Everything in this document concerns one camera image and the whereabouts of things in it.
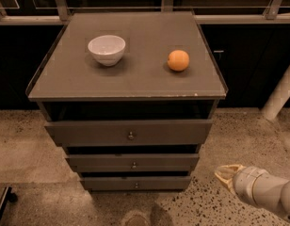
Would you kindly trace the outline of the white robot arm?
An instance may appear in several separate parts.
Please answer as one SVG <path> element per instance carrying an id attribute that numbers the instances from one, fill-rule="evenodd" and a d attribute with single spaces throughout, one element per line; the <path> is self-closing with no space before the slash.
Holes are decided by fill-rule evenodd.
<path id="1" fill-rule="evenodd" d="M 290 223 L 290 180 L 254 166 L 224 165 L 215 176 L 240 201 L 273 213 Z"/>

